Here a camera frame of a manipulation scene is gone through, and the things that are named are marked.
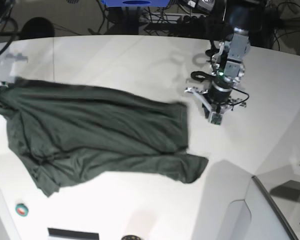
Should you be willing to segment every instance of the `floor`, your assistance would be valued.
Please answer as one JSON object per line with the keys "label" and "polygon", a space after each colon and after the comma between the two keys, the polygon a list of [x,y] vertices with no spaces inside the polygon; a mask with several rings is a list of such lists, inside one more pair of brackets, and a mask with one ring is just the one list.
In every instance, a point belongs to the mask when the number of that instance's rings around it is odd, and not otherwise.
{"label": "floor", "polygon": [[[269,4],[277,6],[286,0],[269,0]],[[300,5],[300,0],[289,0]],[[296,5],[281,6],[282,18],[300,17],[300,8]],[[174,5],[169,12],[184,13],[181,8]],[[35,17],[43,17],[54,23],[55,35],[57,37],[90,35],[90,28],[94,32],[98,31],[102,23],[103,16],[99,5],[95,0],[79,0],[76,4],[70,4],[67,0],[17,0],[11,16],[17,20],[19,28],[30,19]],[[103,24],[100,33],[103,34],[107,30],[107,21]],[[279,38],[279,45],[274,43],[273,49],[290,54],[300,55],[300,31],[286,34],[284,30],[276,33]],[[1,38],[0,42],[5,42],[6,38]]]}

